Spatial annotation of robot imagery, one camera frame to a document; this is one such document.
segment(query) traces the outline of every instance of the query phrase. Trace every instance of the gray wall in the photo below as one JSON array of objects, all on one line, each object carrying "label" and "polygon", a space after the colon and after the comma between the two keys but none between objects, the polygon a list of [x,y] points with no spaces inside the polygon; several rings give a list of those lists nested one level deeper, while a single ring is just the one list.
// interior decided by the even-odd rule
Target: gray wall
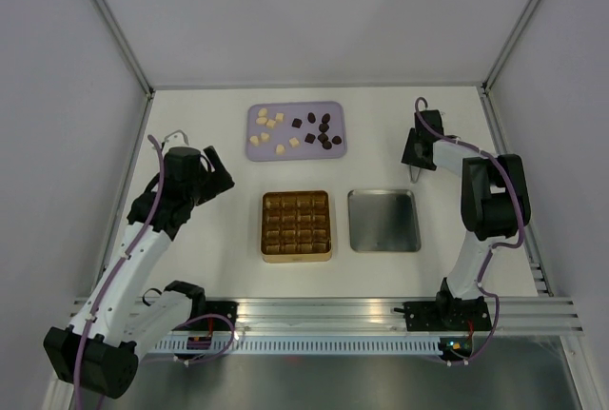
[{"label": "gray wall", "polygon": [[89,0],[0,0],[0,408],[40,408],[42,340],[95,273],[143,94]]},{"label": "gray wall", "polygon": [[526,164],[555,290],[574,297],[609,383],[609,6],[544,0],[493,98]]},{"label": "gray wall", "polygon": [[527,0],[108,0],[156,87],[479,82]]}]

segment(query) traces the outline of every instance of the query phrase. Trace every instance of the purple cable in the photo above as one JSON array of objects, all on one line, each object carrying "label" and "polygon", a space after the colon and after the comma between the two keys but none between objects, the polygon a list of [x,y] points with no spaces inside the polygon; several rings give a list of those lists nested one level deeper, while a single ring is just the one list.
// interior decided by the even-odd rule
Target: purple cable
[{"label": "purple cable", "polygon": [[[207,320],[209,318],[214,318],[216,320],[220,320],[220,321],[223,321],[226,323],[226,325],[228,326],[228,329],[230,329],[230,340],[226,343],[226,345],[222,348],[222,350],[220,350],[215,355],[201,358],[199,360],[189,361],[188,364],[202,364],[204,362],[210,362],[217,358],[220,358],[222,355],[224,355],[224,353],[228,350],[228,348],[230,348],[232,343],[235,341],[235,325],[227,317],[225,317],[224,315],[219,315],[217,313],[207,313],[206,315],[201,315],[200,317],[195,317],[192,320],[188,320],[187,322],[183,322],[179,326],[176,326],[175,329],[179,329],[180,327],[186,327],[189,324],[193,324],[194,322],[199,322],[201,320]],[[142,361],[142,363],[150,364],[151,362],[165,362],[165,361],[173,361],[173,357],[144,360],[144,361]]]},{"label": "purple cable", "polygon": [[[154,196],[154,202],[152,203],[152,208],[150,209],[150,212],[148,213],[146,221],[142,225],[140,231],[137,233],[135,238],[133,238],[133,241],[131,241],[131,244],[129,244],[129,246],[125,250],[125,256],[129,256],[131,254],[131,251],[133,251],[133,248],[135,248],[137,246],[137,244],[140,242],[140,240],[142,240],[142,237],[144,236],[144,234],[146,234],[146,230],[150,226],[150,223],[152,222],[152,219],[154,218],[154,214],[156,213],[156,209],[159,206],[159,203],[161,202],[161,193],[163,192],[163,181],[165,179],[165,166],[163,165],[163,150],[161,150],[161,146],[159,145],[158,141],[153,136],[148,135],[148,140],[154,146],[157,157],[159,158],[159,184],[157,186],[156,195]],[[95,316],[95,313],[97,312],[97,309],[99,308],[100,303],[102,303],[104,296],[106,296],[108,289],[112,285],[112,281],[116,277],[116,274],[118,274],[118,271],[121,270],[121,267],[123,266],[123,264],[125,263],[126,260],[127,259],[124,257],[119,258],[119,260],[116,262],[116,264],[114,265],[112,270],[110,270],[110,273],[108,274],[108,278],[106,279],[106,281],[100,288],[99,292],[97,293],[97,296],[95,297],[95,300],[93,301],[93,304],[91,305],[91,310],[89,312],[91,317]],[[74,364],[74,397],[76,400],[76,410],[82,410],[82,408],[83,408],[83,400],[82,400],[82,395],[80,392],[80,375],[81,375],[81,369],[82,369],[82,364],[83,364],[83,354],[85,353],[85,343],[87,342],[88,334],[91,330],[92,324],[93,324],[92,320],[87,320],[87,322],[85,323],[83,333],[81,334],[80,342],[78,343],[78,350],[76,352],[76,363]],[[97,402],[98,409],[102,407],[103,398],[104,397],[102,396],[100,398],[100,400]]]},{"label": "purple cable", "polygon": [[451,362],[451,365],[462,365],[465,363],[465,361],[472,361],[479,354],[481,354],[482,351],[484,351],[484,349],[490,342],[490,340],[493,338],[493,335],[495,334],[495,331],[497,330],[497,324],[499,323],[499,310],[500,310],[499,295],[497,295],[495,293],[491,293],[490,291],[486,291],[484,288],[482,288],[481,282],[482,282],[482,278],[484,277],[484,273],[486,272],[486,268],[488,267],[488,265],[491,262],[491,259],[493,258],[493,250],[495,248],[498,248],[500,246],[504,246],[506,248],[518,248],[522,245],[522,243],[524,242],[524,219],[522,217],[521,206],[520,206],[520,203],[518,202],[518,196],[516,195],[516,190],[514,189],[514,186],[512,185],[512,181],[510,180],[509,176],[507,175],[507,172],[505,172],[505,169],[503,168],[503,166],[500,165],[499,161],[497,161],[497,158],[495,158],[493,155],[491,155],[487,151],[481,150],[477,146],[474,146],[467,142],[461,141],[459,139],[452,139],[452,138],[443,136],[439,132],[436,132],[436,130],[434,130],[434,128],[431,127],[423,119],[421,112],[419,111],[419,101],[423,101],[423,103],[425,104],[425,108],[429,107],[429,105],[427,104],[427,100],[425,98],[423,98],[423,97],[417,98],[415,100],[415,115],[417,116],[417,120],[419,120],[419,122],[422,124],[422,126],[432,136],[434,136],[442,141],[446,141],[450,144],[454,144],[456,146],[464,146],[465,148],[469,148],[470,150],[475,151],[476,153],[479,153],[481,156],[487,158],[492,163],[492,165],[495,167],[495,169],[499,172],[499,174],[503,178],[503,182],[505,183],[505,189],[507,189],[507,192],[510,195],[510,200],[512,201],[512,205],[514,206],[514,211],[516,212],[516,222],[518,224],[518,239],[516,240],[516,242],[514,244],[510,244],[508,242],[497,242],[495,244],[492,244],[490,250],[488,250],[488,253],[486,254],[486,257],[484,258],[480,272],[478,273],[478,276],[476,277],[476,285],[477,285],[478,289],[480,290],[480,292],[487,298],[493,298],[495,300],[495,317],[493,318],[493,324],[491,326],[491,330],[489,331],[488,336],[486,337],[486,340],[481,345],[481,347],[467,360]]}]

